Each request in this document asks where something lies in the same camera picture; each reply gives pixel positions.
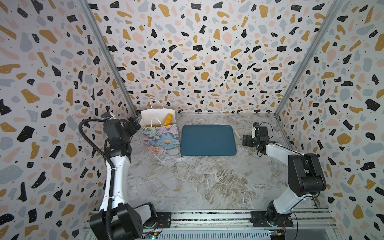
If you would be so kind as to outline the metal tongs with white tips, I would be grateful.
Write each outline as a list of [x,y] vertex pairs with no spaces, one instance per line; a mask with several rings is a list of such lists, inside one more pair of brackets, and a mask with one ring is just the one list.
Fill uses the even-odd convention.
[[242,137],[239,135],[239,133],[238,133],[236,130],[234,130],[234,134],[235,134],[235,136],[236,136],[240,141],[242,141]]

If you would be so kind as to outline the floral paper bag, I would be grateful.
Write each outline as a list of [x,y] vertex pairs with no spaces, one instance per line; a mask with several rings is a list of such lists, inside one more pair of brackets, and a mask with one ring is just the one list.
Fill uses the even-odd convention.
[[[180,147],[180,134],[176,121],[176,111],[165,108],[157,100],[150,100],[150,108],[141,111],[141,134],[150,153],[161,153]],[[172,114],[172,123],[163,126],[167,114]]]

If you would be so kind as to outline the smooth oval bread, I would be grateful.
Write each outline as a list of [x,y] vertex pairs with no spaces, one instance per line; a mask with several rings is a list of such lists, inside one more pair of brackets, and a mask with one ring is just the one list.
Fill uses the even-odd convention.
[[167,114],[166,117],[165,117],[165,119],[164,119],[164,121],[163,121],[163,123],[162,123],[162,125],[163,125],[163,126],[169,126],[169,125],[171,125],[171,123],[172,123],[172,119],[173,119],[173,115],[172,115],[172,114]]

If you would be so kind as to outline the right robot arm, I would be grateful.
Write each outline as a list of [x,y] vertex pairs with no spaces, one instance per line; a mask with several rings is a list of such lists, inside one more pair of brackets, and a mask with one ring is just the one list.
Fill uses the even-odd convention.
[[307,198],[315,198],[327,188],[319,158],[304,154],[272,141],[268,128],[254,123],[251,135],[244,135],[243,146],[254,147],[257,154],[280,161],[288,167],[288,187],[277,199],[271,201],[264,220],[273,227],[288,222],[293,209]]

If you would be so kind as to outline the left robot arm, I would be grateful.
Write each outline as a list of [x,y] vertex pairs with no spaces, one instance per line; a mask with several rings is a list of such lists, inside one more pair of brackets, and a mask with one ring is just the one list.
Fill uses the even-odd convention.
[[131,138],[141,128],[134,119],[117,119],[104,114],[100,119],[107,135],[102,156],[107,180],[99,213],[91,216],[90,227],[98,240],[135,240],[144,229],[155,228],[158,216],[152,203],[136,208],[128,200],[128,171],[131,165]]

